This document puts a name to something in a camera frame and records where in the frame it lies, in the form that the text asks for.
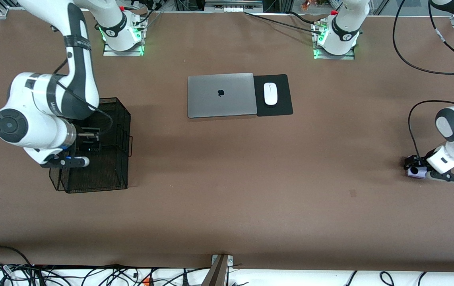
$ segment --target brown table surface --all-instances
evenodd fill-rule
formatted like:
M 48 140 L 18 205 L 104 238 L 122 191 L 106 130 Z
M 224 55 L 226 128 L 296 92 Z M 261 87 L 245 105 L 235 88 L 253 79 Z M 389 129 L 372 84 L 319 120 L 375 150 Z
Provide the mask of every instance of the brown table surface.
M 313 59 L 309 33 L 241 13 L 165 13 L 144 56 L 103 57 L 87 20 L 100 94 L 132 114 L 129 189 L 57 192 L 47 169 L 0 140 L 0 244 L 36 264 L 198 267 L 222 252 L 247 268 L 454 271 L 454 184 L 399 165 L 414 154 L 409 109 L 454 100 L 454 76 L 399 60 L 393 18 L 367 18 L 356 60 L 336 61 Z M 448 19 L 438 27 L 454 44 Z M 402 18 L 398 45 L 416 65 L 454 71 L 425 17 Z M 63 47 L 24 11 L 0 20 L 0 108 L 14 76 L 53 71 Z M 187 118 L 187 76 L 241 72 L 287 74 L 294 114 Z M 413 116 L 423 154 L 443 141 L 444 106 Z

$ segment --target white mouse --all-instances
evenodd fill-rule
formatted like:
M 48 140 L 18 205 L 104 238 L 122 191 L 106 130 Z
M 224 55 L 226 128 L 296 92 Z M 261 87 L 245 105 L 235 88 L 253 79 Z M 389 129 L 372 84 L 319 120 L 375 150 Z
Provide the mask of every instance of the white mouse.
M 278 101 L 278 93 L 276 92 L 276 84 L 264 83 L 264 102 L 267 105 L 275 105 Z

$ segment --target mouse pad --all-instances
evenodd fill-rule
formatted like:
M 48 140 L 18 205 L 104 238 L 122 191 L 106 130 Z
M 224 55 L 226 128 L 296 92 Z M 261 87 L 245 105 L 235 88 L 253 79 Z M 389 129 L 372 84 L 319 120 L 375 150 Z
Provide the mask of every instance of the mouse pad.
M 264 102 L 264 83 L 274 83 L 278 92 L 278 101 L 275 105 Z M 256 88 L 257 116 L 289 115 L 293 113 L 291 91 L 287 74 L 257 75 L 254 76 Z

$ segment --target wire mesh basket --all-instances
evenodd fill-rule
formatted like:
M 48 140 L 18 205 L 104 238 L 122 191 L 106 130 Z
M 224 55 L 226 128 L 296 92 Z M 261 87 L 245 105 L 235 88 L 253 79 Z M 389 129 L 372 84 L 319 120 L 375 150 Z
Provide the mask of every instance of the wire mesh basket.
M 49 177 L 56 190 L 84 193 L 128 188 L 131 115 L 117 98 L 101 98 L 98 109 L 112 117 L 112 128 L 100 137 L 99 144 L 96 141 L 87 146 L 76 146 L 75 156 L 88 157 L 88 166 L 50 168 Z M 85 130 L 103 130 L 109 127 L 109 120 L 100 112 L 73 123 Z M 72 150 L 64 152 L 67 156 L 72 154 Z

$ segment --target laptop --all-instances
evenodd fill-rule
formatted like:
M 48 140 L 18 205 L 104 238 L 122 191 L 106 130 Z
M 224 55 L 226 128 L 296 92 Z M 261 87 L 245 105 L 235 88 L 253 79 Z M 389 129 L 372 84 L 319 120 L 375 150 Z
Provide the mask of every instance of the laptop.
M 257 114 L 254 74 L 212 74 L 188 77 L 188 117 Z

